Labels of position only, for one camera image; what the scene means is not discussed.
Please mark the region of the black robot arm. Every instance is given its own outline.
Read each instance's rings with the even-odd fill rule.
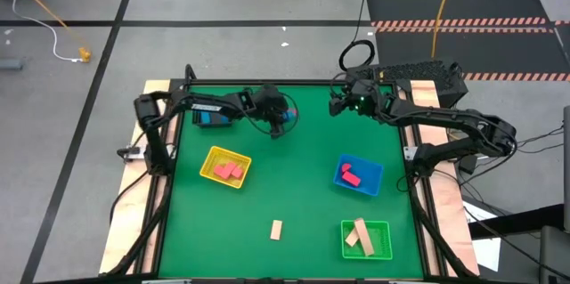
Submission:
[[[172,102],[168,114],[161,115],[158,101]],[[242,118],[263,120],[270,124],[269,134],[278,138],[285,134],[283,116],[289,105],[285,96],[274,85],[263,85],[256,92],[244,89],[237,93],[222,96],[189,93],[182,89],[171,93],[155,92],[140,95],[134,100],[134,109],[139,126],[146,133],[148,146],[144,152],[147,168],[151,174],[170,174],[172,159],[167,146],[160,138],[159,128],[170,121],[176,114],[186,110],[217,112],[230,120]]]
[[[439,126],[458,129],[467,134],[466,138],[441,145],[419,145],[411,156],[412,170],[418,175],[430,176],[442,160],[477,153],[489,157],[507,156],[515,146],[517,130],[496,116],[484,115],[476,110],[416,106],[391,93],[380,93],[379,87],[372,80],[360,79],[350,73],[347,73],[346,78],[343,93],[331,93],[331,116],[349,109],[391,126]]]

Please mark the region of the pink block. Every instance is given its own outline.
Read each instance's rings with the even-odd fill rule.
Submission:
[[[227,164],[225,164],[224,167],[224,178],[228,178],[230,177],[230,174],[232,173],[232,170],[236,167],[235,163],[233,162],[228,162]]]
[[[241,169],[239,166],[236,166],[232,170],[232,176],[237,178],[237,179],[240,179],[242,174],[243,174],[243,169]]]
[[[216,165],[216,167],[214,167],[214,174],[216,174],[216,175],[218,175],[224,179],[228,179],[228,177],[230,176],[229,174],[225,174],[225,169],[221,165]]]
[[[342,165],[342,172],[348,172],[348,170],[350,169],[350,167],[352,167],[352,165],[350,164],[343,164]]]
[[[358,176],[350,172],[345,172],[344,174],[342,174],[342,179],[344,179],[354,187],[358,187],[358,185],[360,185],[360,178],[358,178]]]

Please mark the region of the blue tray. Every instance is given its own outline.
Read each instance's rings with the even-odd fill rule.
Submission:
[[[352,184],[347,183],[342,179],[343,164],[350,164],[351,167],[348,171],[352,174],[355,174],[361,179],[358,187],[354,187]],[[335,173],[333,182],[336,185],[340,185],[354,191],[359,191],[371,196],[378,196],[383,173],[384,167],[380,164],[372,163],[366,159],[343,154],[340,155],[340,159],[338,160],[337,172]]]

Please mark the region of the white cable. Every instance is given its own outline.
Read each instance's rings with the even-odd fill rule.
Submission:
[[[14,14],[22,19],[25,20],[31,20],[34,21],[46,28],[49,28],[52,33],[53,33],[53,55],[59,59],[61,59],[62,61],[71,61],[71,62],[79,62],[81,61],[79,58],[65,58],[65,57],[61,57],[56,51],[55,51],[55,47],[57,47],[57,33],[55,33],[55,29],[53,29],[53,27],[45,24],[44,22],[40,21],[40,20],[35,20],[33,18],[30,17],[26,17],[26,16],[22,16],[20,15],[18,12],[16,12],[16,1],[17,0],[12,0],[12,11],[14,12]]]

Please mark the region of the green mat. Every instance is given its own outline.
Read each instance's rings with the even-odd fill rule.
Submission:
[[[193,87],[213,94],[239,89]],[[184,120],[159,276],[421,278],[410,200],[395,187],[404,175],[397,128],[350,111],[332,118],[327,86],[279,89],[295,99],[301,118],[278,140],[247,120],[218,129]],[[241,189],[199,175],[213,145],[252,158]],[[332,182],[341,154],[384,165],[377,197]],[[390,224],[393,260],[342,257],[340,222],[358,217]],[[269,239],[273,220],[283,221],[279,241]]]

